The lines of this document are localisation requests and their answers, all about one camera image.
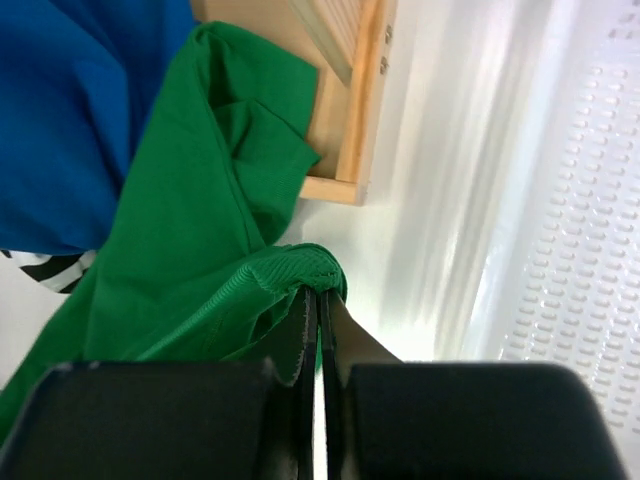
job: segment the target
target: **green fabric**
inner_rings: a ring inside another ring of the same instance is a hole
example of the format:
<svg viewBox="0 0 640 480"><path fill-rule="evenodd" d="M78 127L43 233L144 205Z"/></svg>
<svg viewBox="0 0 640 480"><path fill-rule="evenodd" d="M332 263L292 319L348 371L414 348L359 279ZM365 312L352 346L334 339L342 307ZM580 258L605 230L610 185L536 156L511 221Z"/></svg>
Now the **green fabric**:
<svg viewBox="0 0 640 480"><path fill-rule="evenodd" d="M66 361L236 358L301 285L346 282L322 247L272 245L318 156L304 142L316 71L231 25L174 59L111 235L0 396L4 441L31 388Z"/></svg>

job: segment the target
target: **blue cloth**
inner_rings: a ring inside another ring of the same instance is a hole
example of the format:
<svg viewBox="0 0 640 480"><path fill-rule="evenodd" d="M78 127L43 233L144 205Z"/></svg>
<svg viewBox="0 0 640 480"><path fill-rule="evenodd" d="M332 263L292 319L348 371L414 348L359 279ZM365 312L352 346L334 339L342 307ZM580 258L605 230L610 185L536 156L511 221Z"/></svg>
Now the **blue cloth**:
<svg viewBox="0 0 640 480"><path fill-rule="evenodd" d="M95 250L173 55L188 0L0 5L0 248Z"/></svg>

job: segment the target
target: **striped fabric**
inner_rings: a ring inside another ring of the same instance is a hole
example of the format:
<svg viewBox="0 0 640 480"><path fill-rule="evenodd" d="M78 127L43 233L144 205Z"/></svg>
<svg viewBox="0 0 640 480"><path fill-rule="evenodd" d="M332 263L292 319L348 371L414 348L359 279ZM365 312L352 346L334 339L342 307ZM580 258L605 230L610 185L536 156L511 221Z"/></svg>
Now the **striped fabric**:
<svg viewBox="0 0 640 480"><path fill-rule="evenodd" d="M38 253L0 250L24 273L58 293L71 293L96 258L96 252L51 256Z"/></svg>

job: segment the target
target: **white plastic panel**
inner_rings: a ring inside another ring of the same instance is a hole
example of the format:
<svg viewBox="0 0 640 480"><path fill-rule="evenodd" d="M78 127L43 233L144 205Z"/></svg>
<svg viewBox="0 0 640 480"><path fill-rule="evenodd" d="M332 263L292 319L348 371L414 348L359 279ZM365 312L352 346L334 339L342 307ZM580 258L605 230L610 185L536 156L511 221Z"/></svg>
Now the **white plastic panel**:
<svg viewBox="0 0 640 480"><path fill-rule="evenodd" d="M640 0L576 14L540 106L549 128L535 156L514 155L459 356L572 368L640 478Z"/></svg>

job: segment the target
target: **screw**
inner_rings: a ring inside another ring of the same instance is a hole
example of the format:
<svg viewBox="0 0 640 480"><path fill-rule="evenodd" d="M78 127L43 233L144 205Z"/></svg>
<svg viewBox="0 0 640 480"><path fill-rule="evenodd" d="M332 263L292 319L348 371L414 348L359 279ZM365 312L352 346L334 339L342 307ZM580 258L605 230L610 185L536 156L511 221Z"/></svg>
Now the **screw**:
<svg viewBox="0 0 640 480"><path fill-rule="evenodd" d="M387 29L384 32L384 43L389 45L391 43L392 38L393 38L393 27L391 25L387 25Z"/></svg>
<svg viewBox="0 0 640 480"><path fill-rule="evenodd" d="M384 75L387 73L387 70L389 70L389 61L387 57L382 57L382 60L380 60L380 74Z"/></svg>

